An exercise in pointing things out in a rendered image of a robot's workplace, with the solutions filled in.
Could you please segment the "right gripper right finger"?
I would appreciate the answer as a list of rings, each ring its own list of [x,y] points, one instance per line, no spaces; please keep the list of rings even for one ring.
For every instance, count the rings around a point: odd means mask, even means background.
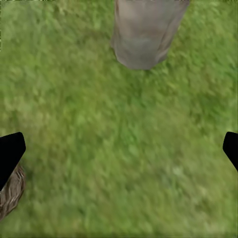
[[[238,133],[227,132],[223,150],[238,171]]]

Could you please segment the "wicker basket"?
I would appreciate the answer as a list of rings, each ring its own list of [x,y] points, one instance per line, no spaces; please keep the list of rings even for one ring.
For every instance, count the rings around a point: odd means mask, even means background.
[[[25,188],[25,172],[18,162],[0,191],[0,220],[3,220],[17,206]]]

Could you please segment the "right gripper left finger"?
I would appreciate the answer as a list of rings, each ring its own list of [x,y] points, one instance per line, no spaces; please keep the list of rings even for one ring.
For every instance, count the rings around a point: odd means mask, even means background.
[[[26,150],[22,132],[0,137],[0,191]]]

